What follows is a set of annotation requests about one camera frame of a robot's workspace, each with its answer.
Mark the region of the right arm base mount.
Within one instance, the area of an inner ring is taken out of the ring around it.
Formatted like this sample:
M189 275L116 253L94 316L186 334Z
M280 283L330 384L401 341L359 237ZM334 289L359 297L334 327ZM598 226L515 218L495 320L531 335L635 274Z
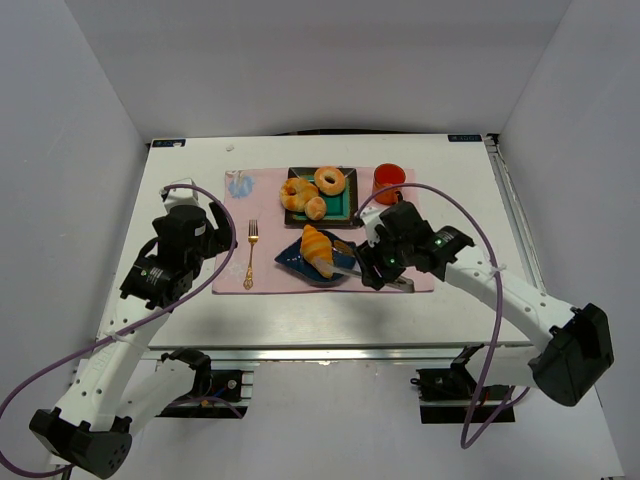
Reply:
M477 386L469 373L463 373L462 366L484 345L463 348L407 348L405 360L415 368L410 379L412 388L419 399L422 424L456 424L465 421L468 407ZM471 416L471 424L480 426L493 414L508 387L485 384ZM505 407L494 419L495 423L514 423L513 407Z

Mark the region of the metal food tongs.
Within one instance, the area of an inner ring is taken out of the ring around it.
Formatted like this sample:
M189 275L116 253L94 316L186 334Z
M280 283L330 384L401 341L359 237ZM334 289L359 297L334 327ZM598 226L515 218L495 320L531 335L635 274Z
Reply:
M341 253L348 257L355 258L353 249L347 243L341 240L334 240L332 242L332 248L336 253ZM318 259L315 262L315 266L319 267L322 271L327 271L327 272L331 271L334 274L342 274L342 275L362 279L362 273L359 270L342 268L334 264L331 264L326 260ZM399 290L404 293L415 292L414 282L411 279L406 278L404 276L399 276L395 281L386 283L385 286L389 288L393 288L395 290Z

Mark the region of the striped orange croissant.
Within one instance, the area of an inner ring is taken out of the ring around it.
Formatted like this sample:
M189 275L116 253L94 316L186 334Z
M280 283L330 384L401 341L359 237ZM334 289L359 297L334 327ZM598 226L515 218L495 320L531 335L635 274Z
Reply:
M311 225L305 225L301 236L300 253L324 278L333 276L333 250L330 239Z

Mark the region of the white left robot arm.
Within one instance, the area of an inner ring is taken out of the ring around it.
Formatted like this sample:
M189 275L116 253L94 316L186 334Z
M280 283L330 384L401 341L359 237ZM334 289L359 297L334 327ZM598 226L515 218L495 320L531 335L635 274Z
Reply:
M173 205L155 219L156 232L140 250L121 287L102 346L50 410L29 428L51 453L100 478L122 466L134 436L170 403L211 390L211 359L193 348L165 354L139 386L127 387L150 341L185 298L204 261L234 247L225 209L210 203Z

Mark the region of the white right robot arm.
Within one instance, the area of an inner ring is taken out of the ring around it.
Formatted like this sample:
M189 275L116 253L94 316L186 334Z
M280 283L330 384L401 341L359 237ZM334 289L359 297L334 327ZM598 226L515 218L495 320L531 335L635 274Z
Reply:
M366 207L357 217L366 232L356 249L364 285L379 290L414 268L470 294L528 338L527 347L496 349L487 372L487 346L465 347L450 366L455 380L537 388L572 407L613 364L608 318L599 307L574 307L498 270L469 236L452 226L433 230L410 202Z

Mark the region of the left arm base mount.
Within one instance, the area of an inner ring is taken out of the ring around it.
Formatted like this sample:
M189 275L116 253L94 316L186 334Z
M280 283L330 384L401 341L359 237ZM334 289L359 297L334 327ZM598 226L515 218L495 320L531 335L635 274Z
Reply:
M252 397L254 372L238 368L215 368L211 358L192 348L164 353L157 363L167 360L186 363L195 371L192 389L178 397L159 418L242 419Z

